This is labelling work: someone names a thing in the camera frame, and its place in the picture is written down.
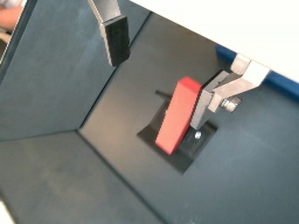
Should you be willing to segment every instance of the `blue edge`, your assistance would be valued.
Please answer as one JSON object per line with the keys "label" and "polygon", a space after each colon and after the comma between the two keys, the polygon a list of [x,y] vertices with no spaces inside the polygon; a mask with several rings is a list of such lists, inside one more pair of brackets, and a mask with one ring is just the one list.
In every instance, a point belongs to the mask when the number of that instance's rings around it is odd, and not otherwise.
{"label": "blue edge", "polygon": [[[217,45],[217,54],[219,59],[227,62],[230,65],[237,57],[237,53],[222,45]],[[284,95],[299,102],[299,84],[293,80],[289,80],[279,73],[271,72],[266,77],[263,84],[269,85]]]}

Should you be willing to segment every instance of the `metal clamp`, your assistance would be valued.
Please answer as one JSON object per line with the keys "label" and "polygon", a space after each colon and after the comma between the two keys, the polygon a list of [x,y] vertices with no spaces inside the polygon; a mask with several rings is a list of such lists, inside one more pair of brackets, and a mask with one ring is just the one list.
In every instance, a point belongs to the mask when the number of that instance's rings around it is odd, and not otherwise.
{"label": "metal clamp", "polygon": [[89,0],[98,18],[101,36],[106,41],[107,58],[113,67],[130,57],[130,37],[127,17],[122,15],[118,0]]}
{"label": "metal clamp", "polygon": [[235,58],[231,70],[235,73],[225,71],[218,73],[202,90],[191,119],[191,126],[197,130],[218,112],[219,108],[225,108],[229,112],[237,109],[241,99],[235,95],[257,88],[270,72],[267,67],[242,55]]}

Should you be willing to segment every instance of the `white panel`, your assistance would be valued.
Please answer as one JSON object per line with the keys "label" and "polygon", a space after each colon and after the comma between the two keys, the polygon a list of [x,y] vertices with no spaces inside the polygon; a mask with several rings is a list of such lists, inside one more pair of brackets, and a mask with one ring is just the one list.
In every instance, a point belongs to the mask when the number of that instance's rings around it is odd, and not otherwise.
{"label": "white panel", "polygon": [[296,0],[133,0],[299,82]]}
{"label": "white panel", "polygon": [[0,201],[0,223],[2,224],[15,224],[11,214],[9,213],[6,209],[6,204],[3,201]]}

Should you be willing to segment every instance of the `red rectangular block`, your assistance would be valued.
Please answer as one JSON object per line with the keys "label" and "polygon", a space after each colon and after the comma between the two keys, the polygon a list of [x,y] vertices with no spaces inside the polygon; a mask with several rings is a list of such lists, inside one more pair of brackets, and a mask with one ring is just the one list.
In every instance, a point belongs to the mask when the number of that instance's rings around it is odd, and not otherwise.
{"label": "red rectangular block", "polygon": [[163,119],[163,125],[155,140],[167,154],[173,154],[190,127],[193,109],[197,103],[202,84],[193,78],[179,80],[173,100]]}

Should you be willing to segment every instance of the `screw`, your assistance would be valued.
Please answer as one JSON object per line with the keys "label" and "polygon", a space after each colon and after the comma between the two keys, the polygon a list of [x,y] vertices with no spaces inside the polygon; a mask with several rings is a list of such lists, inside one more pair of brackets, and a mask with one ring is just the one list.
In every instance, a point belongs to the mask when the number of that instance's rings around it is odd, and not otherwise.
{"label": "screw", "polygon": [[202,133],[199,131],[197,131],[197,133],[195,133],[195,138],[197,139],[201,139],[202,138]]}
{"label": "screw", "polygon": [[241,99],[237,96],[231,96],[226,98],[221,104],[221,106],[233,113],[241,104]]}

